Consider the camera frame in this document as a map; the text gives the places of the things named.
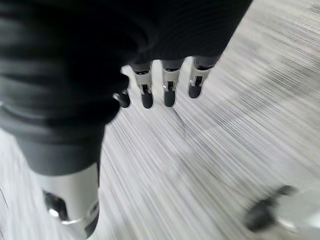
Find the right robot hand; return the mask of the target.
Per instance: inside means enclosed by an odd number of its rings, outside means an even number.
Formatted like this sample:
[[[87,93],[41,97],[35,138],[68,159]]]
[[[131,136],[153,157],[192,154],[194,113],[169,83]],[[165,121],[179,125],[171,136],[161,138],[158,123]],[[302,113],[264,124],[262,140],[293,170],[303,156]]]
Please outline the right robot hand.
[[[193,58],[198,98],[249,0],[3,0],[0,127],[12,134],[47,212],[77,240],[95,231],[105,126],[130,106],[134,72],[153,106],[152,63],[161,61],[164,103],[175,104],[181,66]]]

